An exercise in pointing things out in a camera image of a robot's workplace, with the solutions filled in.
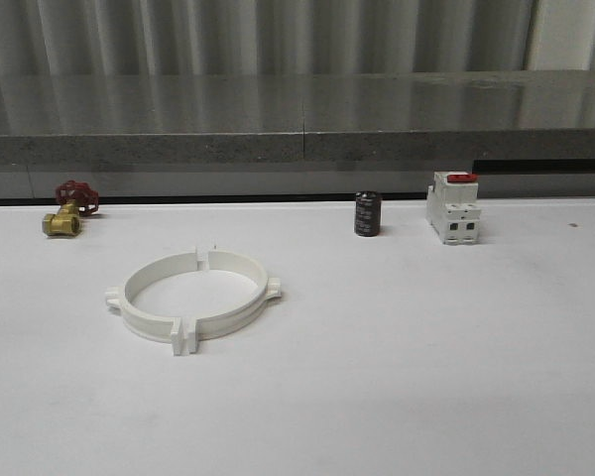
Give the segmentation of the grey stone shelf ledge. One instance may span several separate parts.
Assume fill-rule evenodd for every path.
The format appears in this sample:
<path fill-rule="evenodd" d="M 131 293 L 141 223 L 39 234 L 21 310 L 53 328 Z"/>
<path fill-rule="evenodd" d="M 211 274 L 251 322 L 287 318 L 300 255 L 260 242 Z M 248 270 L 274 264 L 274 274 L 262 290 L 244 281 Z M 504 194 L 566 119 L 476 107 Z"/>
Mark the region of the grey stone shelf ledge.
<path fill-rule="evenodd" d="M 595 72 L 0 76 L 0 165 L 595 172 Z"/>

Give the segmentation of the white half pipe clamp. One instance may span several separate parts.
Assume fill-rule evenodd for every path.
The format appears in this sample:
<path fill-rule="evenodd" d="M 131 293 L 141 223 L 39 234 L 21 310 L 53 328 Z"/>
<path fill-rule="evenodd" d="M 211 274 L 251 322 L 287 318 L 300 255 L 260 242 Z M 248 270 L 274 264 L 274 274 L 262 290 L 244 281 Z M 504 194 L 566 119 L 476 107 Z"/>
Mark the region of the white half pipe clamp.
<path fill-rule="evenodd" d="M 178 329 L 178 355 L 197 351 L 200 340 L 208 340 L 235 332 L 253 322 L 264 310 L 267 301 L 282 295 L 281 280 L 270 278 L 265 268 L 255 259 L 224 250 L 210 250 L 208 268 L 227 271 L 248 278 L 256 284 L 253 293 L 242 303 L 216 314 L 191 317 L 181 322 Z"/>
<path fill-rule="evenodd" d="M 171 343 L 175 356 L 195 353 L 198 338 L 194 329 L 188 329 L 183 317 L 160 316 L 140 310 L 133 299 L 152 284 L 176 275 L 199 269 L 197 250 L 170 255 L 136 271 L 124 284 L 110 287 L 105 292 L 106 305 L 118 310 L 124 324 L 138 336 L 162 343 Z"/>

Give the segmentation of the white circuit breaker red switch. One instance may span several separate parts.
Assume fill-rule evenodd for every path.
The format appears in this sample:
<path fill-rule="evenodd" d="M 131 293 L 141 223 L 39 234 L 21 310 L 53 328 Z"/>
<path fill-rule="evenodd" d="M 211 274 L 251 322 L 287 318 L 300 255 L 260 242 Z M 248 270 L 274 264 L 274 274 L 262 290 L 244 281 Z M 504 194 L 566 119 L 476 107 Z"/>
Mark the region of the white circuit breaker red switch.
<path fill-rule="evenodd" d="M 435 172 L 433 179 L 427 191 L 427 222 L 443 244 L 475 244 L 481 217 L 478 177 L 466 172 Z"/>

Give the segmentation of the brass valve red handwheel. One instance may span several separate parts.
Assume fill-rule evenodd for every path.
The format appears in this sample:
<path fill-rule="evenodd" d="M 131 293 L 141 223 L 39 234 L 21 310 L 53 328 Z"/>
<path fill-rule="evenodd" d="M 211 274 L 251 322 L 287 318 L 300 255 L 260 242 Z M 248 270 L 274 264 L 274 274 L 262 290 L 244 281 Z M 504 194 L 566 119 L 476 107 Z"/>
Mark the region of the brass valve red handwheel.
<path fill-rule="evenodd" d="M 81 217 L 94 214 L 99 208 L 99 194 L 87 182 L 68 180 L 55 191 L 59 211 L 46 214 L 42 230 L 47 236 L 76 236 Z"/>

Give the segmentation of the black cylindrical capacitor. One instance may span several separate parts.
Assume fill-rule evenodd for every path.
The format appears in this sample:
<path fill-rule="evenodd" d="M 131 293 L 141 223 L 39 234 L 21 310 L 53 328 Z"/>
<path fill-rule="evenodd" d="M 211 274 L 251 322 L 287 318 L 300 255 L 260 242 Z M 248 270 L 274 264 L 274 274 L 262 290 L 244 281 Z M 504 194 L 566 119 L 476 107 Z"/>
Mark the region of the black cylindrical capacitor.
<path fill-rule="evenodd" d="M 354 232 L 362 237 L 374 237 L 381 230 L 382 196 L 374 190 L 355 193 Z"/>

